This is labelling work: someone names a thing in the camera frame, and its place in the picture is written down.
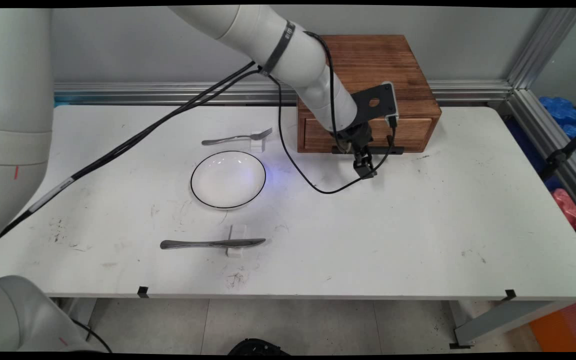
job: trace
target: black object on floor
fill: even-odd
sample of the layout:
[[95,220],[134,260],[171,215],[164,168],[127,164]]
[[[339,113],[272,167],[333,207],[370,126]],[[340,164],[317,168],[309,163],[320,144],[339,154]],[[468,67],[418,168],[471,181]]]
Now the black object on floor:
[[245,339],[236,344],[228,355],[290,356],[289,353],[282,351],[279,346],[262,339]]

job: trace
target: wooden box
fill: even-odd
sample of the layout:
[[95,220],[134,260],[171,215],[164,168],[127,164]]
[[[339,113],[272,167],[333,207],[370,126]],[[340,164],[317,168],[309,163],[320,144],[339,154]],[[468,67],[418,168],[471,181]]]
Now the wooden box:
[[[408,153],[420,153],[437,125],[441,110],[430,91],[410,46],[403,35],[323,36],[332,55],[334,72],[350,94],[384,81],[395,85],[399,121],[395,145]],[[300,153],[329,153],[334,139],[315,119],[302,100],[297,100]],[[384,118],[370,121],[371,146],[388,146],[391,129]]]

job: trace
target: white holder block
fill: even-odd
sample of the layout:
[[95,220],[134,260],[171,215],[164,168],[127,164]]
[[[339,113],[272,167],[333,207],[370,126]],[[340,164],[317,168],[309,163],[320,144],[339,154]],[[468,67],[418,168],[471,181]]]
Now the white holder block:
[[[263,130],[250,132],[250,135],[260,134]],[[250,139],[250,153],[263,153],[266,145],[265,138],[261,140]]]
[[[246,234],[247,234],[247,226],[246,225],[242,225],[242,224],[236,224],[236,225],[231,225],[230,226],[230,236],[228,237],[228,239],[246,239]],[[226,255],[229,258],[242,258],[244,256],[243,254],[243,248],[227,248],[226,249]]]

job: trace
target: table surface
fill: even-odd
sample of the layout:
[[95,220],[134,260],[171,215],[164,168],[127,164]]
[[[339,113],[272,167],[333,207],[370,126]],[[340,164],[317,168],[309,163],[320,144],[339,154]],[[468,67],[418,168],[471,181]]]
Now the table surface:
[[[57,107],[30,203],[171,109]],[[137,297],[148,287],[150,297],[502,299],[512,289],[517,300],[576,301],[576,233],[503,121],[487,107],[442,111],[425,152],[392,155],[375,178],[329,195],[286,158],[276,107],[198,107],[3,237],[0,276],[24,276],[53,297]],[[356,177],[349,155],[297,153],[297,110],[282,114],[288,150],[318,187]],[[254,201],[226,212],[193,198],[196,164],[250,146],[201,140],[271,126],[255,154],[267,180]],[[268,240],[242,258],[159,248],[226,239],[232,224]]]

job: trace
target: knife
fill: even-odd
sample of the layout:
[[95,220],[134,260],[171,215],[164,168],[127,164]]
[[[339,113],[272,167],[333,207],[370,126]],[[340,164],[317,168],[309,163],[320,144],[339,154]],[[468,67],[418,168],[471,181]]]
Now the knife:
[[229,239],[222,241],[174,241],[164,240],[159,244],[162,249],[177,248],[250,248],[265,242],[266,239]]

